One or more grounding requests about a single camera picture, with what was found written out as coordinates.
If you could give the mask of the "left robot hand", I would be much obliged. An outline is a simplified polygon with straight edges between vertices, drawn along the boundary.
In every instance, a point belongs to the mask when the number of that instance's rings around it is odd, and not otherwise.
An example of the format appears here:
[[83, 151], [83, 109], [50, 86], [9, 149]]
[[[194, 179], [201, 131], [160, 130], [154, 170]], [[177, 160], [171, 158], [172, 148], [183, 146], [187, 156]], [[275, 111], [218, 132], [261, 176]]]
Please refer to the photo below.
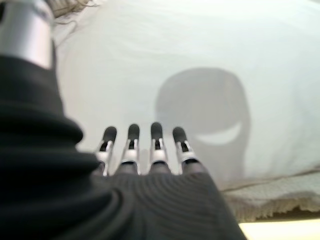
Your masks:
[[107, 174], [117, 131], [97, 153], [64, 114], [47, 0], [0, 3], [0, 237], [3, 240], [243, 240], [245, 235], [185, 131], [173, 139], [182, 172], [171, 173], [162, 127], [152, 124], [149, 173], [138, 173], [139, 127]]

